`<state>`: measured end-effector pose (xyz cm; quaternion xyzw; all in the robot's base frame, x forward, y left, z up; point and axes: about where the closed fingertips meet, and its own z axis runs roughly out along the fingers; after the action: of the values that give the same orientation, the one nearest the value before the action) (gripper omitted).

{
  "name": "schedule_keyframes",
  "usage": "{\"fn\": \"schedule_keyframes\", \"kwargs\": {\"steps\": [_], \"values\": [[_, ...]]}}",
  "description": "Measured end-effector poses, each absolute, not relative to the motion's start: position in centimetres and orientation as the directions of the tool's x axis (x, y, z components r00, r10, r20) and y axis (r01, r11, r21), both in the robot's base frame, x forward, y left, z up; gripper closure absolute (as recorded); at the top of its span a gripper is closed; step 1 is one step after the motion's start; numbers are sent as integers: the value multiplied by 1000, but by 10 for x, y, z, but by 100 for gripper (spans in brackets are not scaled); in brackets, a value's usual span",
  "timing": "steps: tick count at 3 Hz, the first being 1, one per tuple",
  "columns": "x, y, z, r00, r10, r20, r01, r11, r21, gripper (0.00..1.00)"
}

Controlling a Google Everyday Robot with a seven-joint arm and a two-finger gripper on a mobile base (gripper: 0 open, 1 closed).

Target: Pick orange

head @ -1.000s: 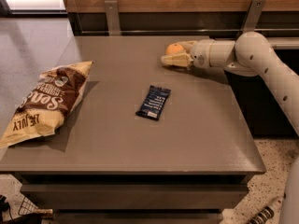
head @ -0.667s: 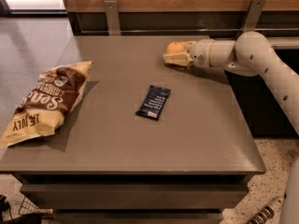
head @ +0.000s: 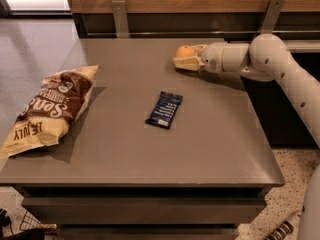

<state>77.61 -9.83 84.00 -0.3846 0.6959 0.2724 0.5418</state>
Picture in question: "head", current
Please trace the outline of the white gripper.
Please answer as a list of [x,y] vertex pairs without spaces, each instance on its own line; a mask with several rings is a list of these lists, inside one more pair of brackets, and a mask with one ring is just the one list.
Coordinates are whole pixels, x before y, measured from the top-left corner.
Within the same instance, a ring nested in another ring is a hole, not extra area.
[[223,71],[222,58],[226,47],[226,42],[193,45],[195,53],[201,55],[201,59],[197,56],[175,57],[173,62],[178,69],[200,71],[203,67],[208,72],[220,73]]

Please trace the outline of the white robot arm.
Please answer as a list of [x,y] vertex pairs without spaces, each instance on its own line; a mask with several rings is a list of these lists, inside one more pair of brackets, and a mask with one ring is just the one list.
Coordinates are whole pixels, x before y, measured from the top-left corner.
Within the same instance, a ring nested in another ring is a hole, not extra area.
[[[232,72],[251,80],[276,81],[320,146],[320,82],[296,62],[279,37],[264,33],[249,43],[183,45],[173,62],[188,71]],[[320,166],[306,190],[297,240],[320,240]]]

